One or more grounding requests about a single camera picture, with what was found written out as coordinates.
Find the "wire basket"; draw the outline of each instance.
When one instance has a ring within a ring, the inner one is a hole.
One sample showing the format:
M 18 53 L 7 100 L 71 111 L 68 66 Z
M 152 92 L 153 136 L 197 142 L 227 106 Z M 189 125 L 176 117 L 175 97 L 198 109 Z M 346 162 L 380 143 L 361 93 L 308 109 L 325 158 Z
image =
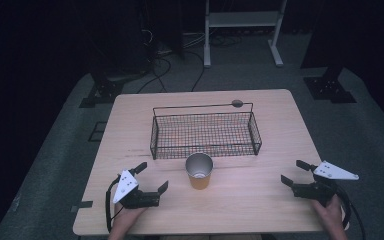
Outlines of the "wire basket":
M 195 152 L 212 157 L 258 155 L 261 137 L 252 108 L 252 103 L 242 102 L 154 108 L 152 157 L 186 158 Z

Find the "gray carpet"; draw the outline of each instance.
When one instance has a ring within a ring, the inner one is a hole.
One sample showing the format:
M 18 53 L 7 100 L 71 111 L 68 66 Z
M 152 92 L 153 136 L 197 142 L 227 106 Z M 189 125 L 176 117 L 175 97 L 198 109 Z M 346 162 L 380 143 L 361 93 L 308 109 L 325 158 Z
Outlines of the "gray carpet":
M 195 91 L 290 90 L 321 158 L 359 174 L 359 181 L 343 181 L 340 185 L 357 207 L 367 239 L 384 239 L 384 113 L 362 80 L 346 69 L 339 80 L 357 103 L 313 100 L 303 77 L 320 76 L 325 69 L 300 69 L 310 34 L 280 36 L 282 68 L 274 65 L 267 39 L 268 36 L 244 37 L 240 44 L 228 48 L 213 47 L 212 67 L 205 70 Z M 202 47 L 188 50 L 202 56 Z M 191 91 L 202 70 L 199 58 L 185 53 L 184 60 L 175 55 L 165 59 L 171 63 L 170 71 L 161 77 L 165 89 Z M 167 67 L 166 62 L 159 60 L 155 65 L 157 73 Z M 135 94 L 152 78 L 148 74 L 127 83 L 123 93 Z M 72 231 L 76 217 L 73 206 L 81 201 L 99 147 L 99 142 L 89 142 L 88 138 L 96 122 L 108 119 L 112 107 L 99 104 L 95 108 L 79 108 L 92 85 L 90 75 L 84 76 L 67 99 L 19 190 L 18 207 L 10 209 L 0 225 L 0 239 L 78 239 Z M 163 92 L 163 88 L 154 81 L 141 91 L 149 92 Z M 355 215 L 347 233 L 350 239 L 361 239 Z M 274 235 L 278 240 L 327 239 L 324 233 Z

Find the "human hand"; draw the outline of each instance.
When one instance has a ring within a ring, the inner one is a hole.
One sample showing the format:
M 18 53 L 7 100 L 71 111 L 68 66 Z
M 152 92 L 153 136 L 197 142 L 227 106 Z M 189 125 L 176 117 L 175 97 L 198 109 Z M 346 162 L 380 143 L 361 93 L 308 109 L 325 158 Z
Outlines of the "human hand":
M 342 226 L 341 199 L 336 194 L 327 202 L 326 207 L 323 207 L 317 200 L 311 200 L 311 205 L 319 215 L 331 240 L 348 239 Z
M 148 208 L 126 209 L 120 203 L 114 205 L 113 228 L 110 232 L 109 240 L 123 240 L 129 229 L 136 223 L 139 216 Z

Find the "cable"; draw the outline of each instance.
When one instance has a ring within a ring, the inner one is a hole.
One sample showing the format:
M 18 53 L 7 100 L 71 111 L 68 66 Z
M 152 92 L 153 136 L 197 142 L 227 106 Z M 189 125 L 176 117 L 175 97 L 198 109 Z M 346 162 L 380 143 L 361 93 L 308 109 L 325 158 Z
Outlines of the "cable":
M 171 63 L 170 63 L 170 61 L 168 61 L 168 60 L 166 60 L 166 59 L 163 59 L 163 58 L 158 59 L 158 60 L 163 60 L 163 61 L 165 61 L 166 63 L 168 63 L 169 68 L 168 68 L 168 70 L 166 70 L 166 72 L 165 72 L 163 75 L 161 75 L 161 76 L 157 75 L 157 73 L 155 72 L 155 68 L 152 69 L 152 73 L 153 73 L 154 76 L 158 79 L 158 81 L 161 83 L 161 86 L 163 87 L 163 90 L 164 90 L 165 92 L 167 92 L 167 89 L 165 88 L 164 83 L 163 83 L 163 81 L 161 80 L 161 77 L 164 76 L 164 75 L 171 69 Z
M 358 224 L 360 225 L 361 235 L 363 236 L 363 240 L 365 240 L 366 239 L 366 231 L 365 231 L 364 226 L 363 226 L 363 221 L 361 221 L 360 215 L 358 214 L 357 209 L 355 208 L 354 204 L 351 203 L 351 201 L 350 201 L 350 206 L 351 206 L 352 210 L 354 211 L 354 214 L 355 214 L 355 217 L 357 218 Z
M 201 73 L 199 74 L 199 77 L 198 77 L 198 79 L 195 81 L 195 84 L 193 85 L 192 90 L 191 90 L 191 92 L 193 92 L 193 91 L 195 90 L 196 85 L 197 85 L 198 82 L 201 80 L 202 75 L 204 74 L 204 70 L 205 70 L 205 67 L 204 67 L 204 60 L 202 59 L 202 57 L 201 57 L 200 55 L 198 55 L 198 54 L 196 54 L 196 53 L 194 53 L 194 52 L 185 51 L 185 53 L 189 53 L 189 54 L 193 54 L 193 55 L 197 56 L 197 57 L 199 58 L 199 60 L 201 61 L 201 63 L 202 63 L 202 70 L 201 70 Z
M 151 80 L 149 80 L 148 82 L 146 82 L 137 92 L 136 92 L 136 94 L 138 94 L 138 93 L 140 93 L 148 84 L 150 84 L 151 82 L 153 82 L 153 81 L 155 81 L 155 80 L 157 80 L 157 79 L 159 79 L 160 80 L 160 83 L 161 83 L 161 85 L 163 86 L 163 88 L 165 89 L 165 87 L 164 87 L 164 84 L 162 83 L 162 81 L 161 81 L 161 77 L 162 76 L 164 76 L 165 74 L 167 74 L 168 73 L 168 71 L 170 71 L 170 69 L 171 69 L 171 63 L 170 63 L 170 61 L 168 61 L 168 60 L 166 60 L 166 59 L 163 59 L 163 58 L 160 58 L 160 60 L 163 60 L 163 61 L 165 61 L 167 64 L 168 64 L 168 68 L 164 71 L 164 73 L 163 74 L 161 74 L 161 75 L 156 75 L 156 77 L 155 78 L 153 78 L 153 79 L 151 79 Z
M 113 220 L 115 217 L 117 217 L 117 215 L 121 212 L 121 210 L 123 210 L 124 206 L 121 206 L 121 209 L 118 210 L 118 212 L 116 214 L 114 214 L 114 216 L 111 218 L 111 220 Z
M 345 192 L 345 190 L 339 185 L 337 185 L 337 187 L 338 187 L 338 192 L 346 198 L 348 205 L 345 207 L 347 209 L 349 209 L 349 211 L 351 211 L 351 209 L 352 209 L 352 211 L 354 212 L 354 214 L 357 218 L 358 224 L 360 225 L 362 239 L 365 240 L 366 239 L 366 231 L 365 231 L 364 226 L 363 226 L 363 221 L 361 220 L 360 215 L 357 212 L 357 209 L 355 208 L 354 204 L 352 204 L 351 200 L 348 198 L 348 195 Z

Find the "metal stand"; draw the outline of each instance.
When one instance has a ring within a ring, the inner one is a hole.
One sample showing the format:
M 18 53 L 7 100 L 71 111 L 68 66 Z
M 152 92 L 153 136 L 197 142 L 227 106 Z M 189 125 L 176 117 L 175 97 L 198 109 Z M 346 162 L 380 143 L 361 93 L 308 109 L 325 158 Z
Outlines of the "metal stand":
M 350 92 L 338 81 L 342 66 L 329 66 L 322 77 L 306 77 L 305 84 L 315 100 L 330 100 L 332 103 L 356 103 Z
M 283 66 L 283 61 L 277 50 L 276 44 L 282 26 L 287 0 L 282 0 L 279 11 L 266 12 L 221 12 L 210 13 L 210 0 L 206 0 L 205 9 L 205 44 L 204 44 L 204 66 L 211 66 L 210 54 L 210 28 L 212 27 L 257 27 L 274 26 L 274 36 L 269 40 L 269 47 L 277 67 Z

